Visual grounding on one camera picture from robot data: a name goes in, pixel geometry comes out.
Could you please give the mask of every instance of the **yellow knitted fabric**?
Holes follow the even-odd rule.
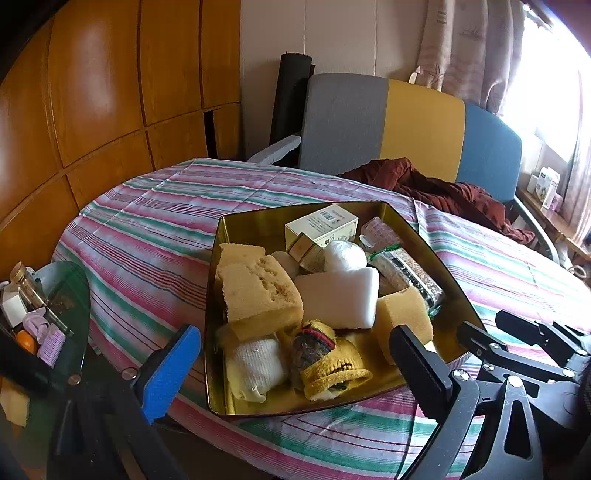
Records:
[[[365,369],[355,346],[344,338],[337,338],[336,348],[300,372],[300,376],[306,398],[314,400],[318,394],[341,382],[349,381],[340,394],[358,387],[371,379],[372,373]]]
[[[333,342],[336,342],[336,334],[335,331],[329,327],[327,324],[322,323],[320,320],[310,320],[309,322],[304,322],[301,326],[301,330],[305,330],[307,328],[313,328],[324,333],[329,339]]]

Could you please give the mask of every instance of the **glass side table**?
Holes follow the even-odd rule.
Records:
[[[80,374],[90,322],[90,290],[84,270],[73,262],[53,262],[33,275],[47,296],[51,311],[71,330],[52,371],[54,384]]]
[[[90,290],[84,270],[72,262],[54,262],[33,275],[40,281],[53,313],[72,331],[66,338],[55,367],[52,383],[65,388],[67,379],[79,374],[86,352],[90,322]],[[31,479],[43,479],[60,392],[48,398],[31,397],[27,426],[9,423],[0,410],[0,438]]]

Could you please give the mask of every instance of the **blue gripper pad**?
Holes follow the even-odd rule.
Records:
[[[193,325],[188,325],[180,337],[176,339],[176,342],[173,338],[163,351],[154,352],[164,352],[165,356],[152,376],[146,380],[142,389],[142,411],[148,420],[148,424],[152,425],[154,419],[166,415],[174,396],[191,370],[200,350],[201,334],[199,329]]]

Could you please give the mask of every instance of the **bottle cap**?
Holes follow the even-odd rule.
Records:
[[[27,268],[22,264],[22,262],[17,263],[12,271],[10,272],[10,281],[12,283],[19,283],[22,278],[25,276],[27,272]]]

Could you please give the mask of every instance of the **metal tray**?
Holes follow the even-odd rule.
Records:
[[[366,368],[372,371],[374,377],[335,399],[311,402],[303,394],[295,392],[289,382],[285,382],[271,390],[264,403],[252,403],[235,399],[226,385],[223,352],[218,349],[215,339],[215,332],[223,322],[224,308],[216,298],[213,288],[220,258],[219,245],[224,242],[260,245],[265,247],[267,254],[285,250],[284,225],[328,205],[331,204],[292,205],[232,213],[220,218],[207,280],[204,340],[207,405],[216,415],[237,419],[306,413],[366,400],[404,385],[398,368],[386,362],[370,330],[348,330],[345,336],[357,346]],[[465,320],[480,328],[484,327],[470,301],[439,257],[389,204],[341,202],[338,205],[359,218],[357,235],[363,224],[375,216],[380,217],[400,236],[408,253],[441,286],[445,292],[445,300],[433,319],[434,339],[428,348],[439,353],[448,364],[461,362],[466,350],[456,340],[456,327]]]

